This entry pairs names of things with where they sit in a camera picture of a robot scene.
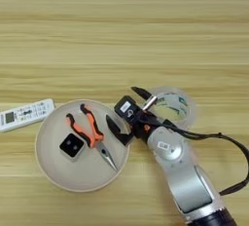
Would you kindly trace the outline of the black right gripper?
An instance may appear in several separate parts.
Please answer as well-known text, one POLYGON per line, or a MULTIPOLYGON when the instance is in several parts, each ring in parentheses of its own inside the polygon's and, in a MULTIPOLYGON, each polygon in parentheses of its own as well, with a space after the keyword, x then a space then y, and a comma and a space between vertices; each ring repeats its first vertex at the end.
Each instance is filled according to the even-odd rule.
POLYGON ((128 109, 127 120, 131 132, 121 133, 121 129, 115 121, 109 115, 106 116, 106 122, 110 132, 123 146, 128 146, 134 136, 146 141, 155 129, 169 125, 167 119, 161 120, 153 112, 149 111, 149 109, 158 101, 158 98, 155 95, 152 95, 142 88, 132 87, 131 89, 146 100, 143 107, 140 107, 134 102, 132 107, 128 109))

